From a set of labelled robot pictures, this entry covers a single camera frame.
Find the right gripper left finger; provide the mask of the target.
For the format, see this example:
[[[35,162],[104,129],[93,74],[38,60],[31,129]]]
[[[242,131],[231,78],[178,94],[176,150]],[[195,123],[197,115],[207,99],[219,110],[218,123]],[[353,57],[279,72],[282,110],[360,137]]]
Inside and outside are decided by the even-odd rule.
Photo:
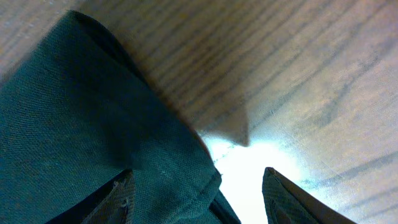
[[[136,186],[124,170],[84,200],[51,219],[51,224],[131,224]]]

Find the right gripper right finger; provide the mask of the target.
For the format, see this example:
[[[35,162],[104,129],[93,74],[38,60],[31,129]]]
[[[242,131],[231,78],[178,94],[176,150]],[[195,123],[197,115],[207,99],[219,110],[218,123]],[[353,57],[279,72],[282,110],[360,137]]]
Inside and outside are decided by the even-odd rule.
[[[265,168],[262,194],[269,224],[354,224],[272,167]]]

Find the black t-shirt with logo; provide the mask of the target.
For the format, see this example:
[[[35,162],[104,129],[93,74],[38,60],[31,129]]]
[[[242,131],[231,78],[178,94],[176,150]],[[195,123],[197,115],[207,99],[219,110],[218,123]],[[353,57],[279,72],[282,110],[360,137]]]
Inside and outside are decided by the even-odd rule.
[[[132,170],[132,223],[238,223],[197,135],[98,21],[67,12],[1,87],[1,222],[48,223]]]

